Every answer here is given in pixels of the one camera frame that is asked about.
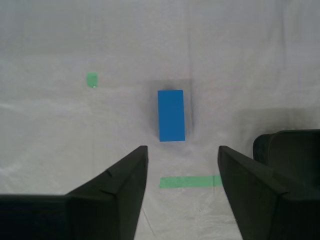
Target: blue block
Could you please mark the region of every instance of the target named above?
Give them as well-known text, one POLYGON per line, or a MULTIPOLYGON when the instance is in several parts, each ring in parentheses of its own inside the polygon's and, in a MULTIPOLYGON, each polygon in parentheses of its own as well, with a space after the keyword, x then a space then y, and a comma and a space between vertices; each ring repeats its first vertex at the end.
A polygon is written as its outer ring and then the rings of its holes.
POLYGON ((158 91, 160 142, 185 141, 183 90, 158 91))

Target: white fabric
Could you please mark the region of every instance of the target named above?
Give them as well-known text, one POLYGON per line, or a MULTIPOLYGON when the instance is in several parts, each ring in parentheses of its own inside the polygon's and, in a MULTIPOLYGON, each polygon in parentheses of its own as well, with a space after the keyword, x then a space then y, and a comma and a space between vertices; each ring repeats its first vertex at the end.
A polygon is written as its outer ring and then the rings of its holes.
POLYGON ((318 0, 2 0, 0 192, 64 194, 149 146, 137 240, 240 240, 219 145, 320 124, 318 0), (97 72, 98 88, 86 86, 97 72), (160 143, 157 88, 187 96, 187 141, 160 143))

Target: green tape square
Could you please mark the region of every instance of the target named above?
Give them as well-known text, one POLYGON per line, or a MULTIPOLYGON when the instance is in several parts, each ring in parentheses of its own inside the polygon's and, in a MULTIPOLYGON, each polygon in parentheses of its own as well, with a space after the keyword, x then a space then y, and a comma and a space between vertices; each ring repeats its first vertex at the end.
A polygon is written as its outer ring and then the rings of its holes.
POLYGON ((96 72, 88 72, 86 76, 86 85, 93 89, 98 86, 98 74, 96 72))

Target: white floor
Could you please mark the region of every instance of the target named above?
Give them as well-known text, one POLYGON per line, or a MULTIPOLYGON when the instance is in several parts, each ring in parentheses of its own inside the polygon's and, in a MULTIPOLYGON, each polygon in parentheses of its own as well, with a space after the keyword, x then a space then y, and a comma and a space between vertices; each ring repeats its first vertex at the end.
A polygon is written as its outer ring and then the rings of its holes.
POLYGON ((149 146, 137 240, 240 240, 217 151, 320 127, 318 0, 2 0, 0 192, 64 194, 149 146), (86 74, 98 72, 98 88, 86 74), (160 143, 157 90, 187 98, 187 141, 160 143))

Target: green tape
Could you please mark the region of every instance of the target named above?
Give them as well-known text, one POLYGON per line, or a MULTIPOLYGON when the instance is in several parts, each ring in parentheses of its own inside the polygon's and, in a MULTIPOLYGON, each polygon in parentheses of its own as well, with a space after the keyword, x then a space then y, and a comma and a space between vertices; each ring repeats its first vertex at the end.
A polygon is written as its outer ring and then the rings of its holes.
POLYGON ((159 188, 209 188, 222 186, 221 176, 171 176, 160 179, 159 188))
POLYGON ((88 72, 86 84, 90 88, 96 88, 98 86, 98 74, 96 72, 88 72))

